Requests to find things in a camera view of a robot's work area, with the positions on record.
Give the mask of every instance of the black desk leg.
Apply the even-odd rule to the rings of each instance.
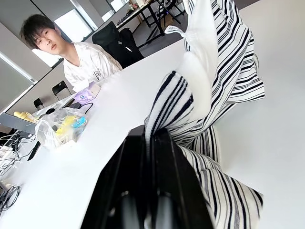
[[[150,28],[151,25],[150,23],[148,23],[147,18],[145,17],[145,15],[143,14],[143,11],[141,12],[142,17],[144,18],[144,21],[146,22],[147,26]]]
[[[152,7],[151,7],[150,5],[148,6],[148,10],[149,10],[149,12],[151,13],[154,22],[155,22],[156,25],[158,26],[158,29],[159,29],[159,31],[160,31],[160,34],[161,34],[162,36],[164,36],[164,35],[165,35],[164,30],[162,29],[161,24],[160,24],[160,22],[158,21],[156,15],[154,14],[154,12],[153,12],[153,10],[152,10]]]
[[[172,16],[172,18],[176,21],[176,22],[178,22],[179,24],[181,24],[181,22],[165,7],[165,5],[162,3],[162,2],[160,2],[159,0],[157,0],[157,2]]]

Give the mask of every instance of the desk leg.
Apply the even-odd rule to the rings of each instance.
[[[153,20],[154,20],[154,22],[156,23],[157,26],[154,27],[154,29],[152,30],[151,34],[150,34],[149,37],[147,38],[146,42],[143,43],[143,44],[141,44],[140,46],[138,46],[138,48],[141,48],[141,47],[143,47],[143,46],[149,44],[149,43],[152,42],[153,40],[156,40],[157,38],[159,38],[159,37],[165,35],[164,30],[163,30],[162,27],[161,27],[161,23],[160,23],[160,21],[158,21],[158,19],[157,19],[156,15],[154,14],[154,12],[153,12],[151,6],[149,5],[147,8],[148,8],[149,12],[151,13],[152,18],[153,18]],[[156,28],[159,29],[160,34],[158,34],[158,35],[154,36],[153,38],[151,38],[151,37],[153,36],[153,34],[155,33]]]
[[[165,34],[165,33],[164,33],[164,30],[162,29],[161,24],[159,23],[159,21],[158,21],[156,15],[154,14],[154,12],[153,12],[153,10],[152,10],[152,7],[151,7],[150,5],[148,6],[148,10],[149,10],[149,12],[151,13],[154,22],[155,22],[156,25],[158,26],[158,29],[159,29],[159,31],[160,31],[160,34],[162,34],[162,36],[164,36],[164,34]]]
[[[172,16],[172,18],[176,21],[176,22],[178,22],[179,24],[181,24],[181,22],[165,7],[165,5],[162,3],[162,2],[160,2],[159,0],[157,0],[157,2]]]
[[[143,11],[141,12],[142,17],[144,18],[144,21],[146,22],[147,26],[150,28],[151,25],[150,23],[148,23],[147,18],[145,17],[145,15],[143,14]]]

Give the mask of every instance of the window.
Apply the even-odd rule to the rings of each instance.
[[[110,10],[102,16],[103,21],[107,21],[113,15],[113,11]]]
[[[61,58],[60,56],[49,54],[40,49],[33,49],[32,52],[42,59],[42,61],[44,61],[49,67],[53,67]]]
[[[75,9],[56,19],[55,23],[72,42],[83,41],[92,31]]]
[[[110,2],[110,4],[113,7],[113,9],[117,12],[128,2],[129,2],[128,0],[113,0],[112,2]]]

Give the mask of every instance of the graphic print on t-shirt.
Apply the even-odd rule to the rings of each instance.
[[[98,80],[100,80],[100,77],[102,76],[102,74],[101,74],[100,71],[95,71],[95,72],[93,73],[93,75],[95,75],[95,77],[96,77]]]

